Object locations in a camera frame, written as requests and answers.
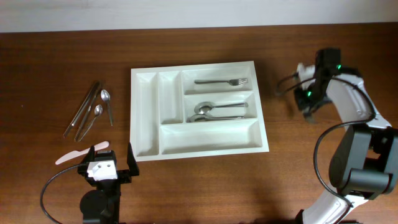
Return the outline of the steel tablespoon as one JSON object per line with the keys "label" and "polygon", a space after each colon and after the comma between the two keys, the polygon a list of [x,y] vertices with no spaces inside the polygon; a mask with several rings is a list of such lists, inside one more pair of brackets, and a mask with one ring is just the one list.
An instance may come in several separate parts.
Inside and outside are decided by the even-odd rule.
{"label": "steel tablespoon", "polygon": [[231,120],[231,119],[244,119],[244,116],[215,117],[215,116],[211,116],[210,114],[194,114],[187,119],[187,122],[195,123],[195,122],[222,121],[222,120]]}
{"label": "steel tablespoon", "polygon": [[201,102],[201,103],[197,104],[194,107],[194,112],[196,114],[207,114],[212,109],[215,109],[215,108],[233,108],[233,107],[248,107],[248,103],[243,102],[243,103],[233,103],[233,104],[227,104],[227,105],[216,105],[210,101],[206,101],[206,102]]}

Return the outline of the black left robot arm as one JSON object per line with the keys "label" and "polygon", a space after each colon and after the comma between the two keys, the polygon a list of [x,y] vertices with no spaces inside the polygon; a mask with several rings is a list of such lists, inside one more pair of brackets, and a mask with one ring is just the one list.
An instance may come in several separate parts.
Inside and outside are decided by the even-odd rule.
{"label": "black left robot arm", "polygon": [[117,170],[116,164],[114,151],[96,152],[93,146],[81,161],[78,173],[95,188],[80,200],[83,223],[119,223],[121,185],[139,175],[131,144],[127,147],[129,168]]}

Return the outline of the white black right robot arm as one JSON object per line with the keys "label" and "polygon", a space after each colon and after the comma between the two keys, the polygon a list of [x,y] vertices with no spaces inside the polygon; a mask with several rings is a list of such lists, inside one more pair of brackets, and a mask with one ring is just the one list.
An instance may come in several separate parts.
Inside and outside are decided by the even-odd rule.
{"label": "white black right robot arm", "polygon": [[[341,123],[324,131],[313,152],[313,166],[324,192],[309,208],[299,211],[297,223],[340,223],[357,206],[393,191],[397,183],[397,129],[382,117],[368,95],[358,69],[341,64],[337,48],[318,50],[311,66],[299,64],[294,88],[298,109],[307,121],[331,103]],[[325,182],[318,169],[321,142],[332,131],[345,134],[328,168]]]}

